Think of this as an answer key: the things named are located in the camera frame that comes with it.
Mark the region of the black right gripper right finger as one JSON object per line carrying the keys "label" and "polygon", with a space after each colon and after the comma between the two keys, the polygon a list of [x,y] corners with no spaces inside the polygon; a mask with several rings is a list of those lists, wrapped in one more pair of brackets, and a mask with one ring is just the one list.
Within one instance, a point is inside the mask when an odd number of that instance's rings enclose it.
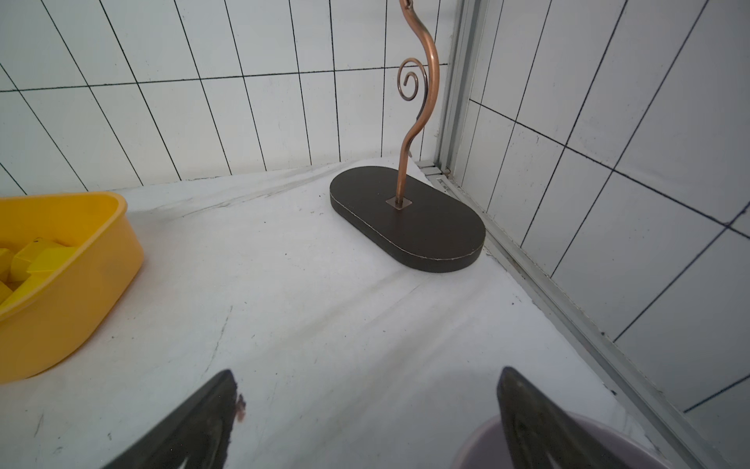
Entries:
{"label": "black right gripper right finger", "polygon": [[625,468],[517,369],[504,367],[496,389],[501,422],[516,468]]}

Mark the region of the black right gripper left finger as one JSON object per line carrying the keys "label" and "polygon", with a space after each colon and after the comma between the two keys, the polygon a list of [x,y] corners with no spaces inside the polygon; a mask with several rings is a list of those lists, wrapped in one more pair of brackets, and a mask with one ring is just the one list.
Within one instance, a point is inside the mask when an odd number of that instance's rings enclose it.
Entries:
{"label": "black right gripper left finger", "polygon": [[223,468],[238,398],[232,372],[218,372],[107,467]]}

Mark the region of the yellow block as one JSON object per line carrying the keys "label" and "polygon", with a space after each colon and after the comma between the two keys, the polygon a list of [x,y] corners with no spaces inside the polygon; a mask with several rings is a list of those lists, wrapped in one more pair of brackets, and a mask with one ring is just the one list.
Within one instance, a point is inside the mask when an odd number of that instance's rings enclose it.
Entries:
{"label": "yellow block", "polygon": [[37,238],[27,244],[11,261],[9,281],[18,283],[30,277],[49,277],[76,254],[76,246],[64,246]]}

